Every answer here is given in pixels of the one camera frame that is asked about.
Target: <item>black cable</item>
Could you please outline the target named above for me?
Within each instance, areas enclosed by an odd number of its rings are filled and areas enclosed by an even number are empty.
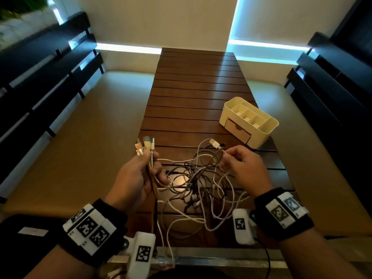
[[[266,273],[266,276],[265,276],[265,279],[267,279],[270,275],[270,271],[271,271],[271,263],[270,263],[270,256],[269,256],[269,252],[267,251],[267,248],[265,247],[264,244],[262,244],[262,242],[260,240],[258,240],[257,238],[253,238],[255,241],[258,242],[258,244],[260,244],[264,249],[265,249],[265,252],[266,252],[266,255],[267,255],[267,262],[269,263],[269,267],[267,268],[267,273]]]

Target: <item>wristband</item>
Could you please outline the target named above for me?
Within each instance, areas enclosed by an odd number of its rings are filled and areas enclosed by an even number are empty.
[[[98,199],[64,225],[59,245],[78,260],[99,267],[123,249],[127,215]]]
[[[282,241],[314,227],[308,210],[282,188],[268,191],[254,200],[250,218],[269,237]]]

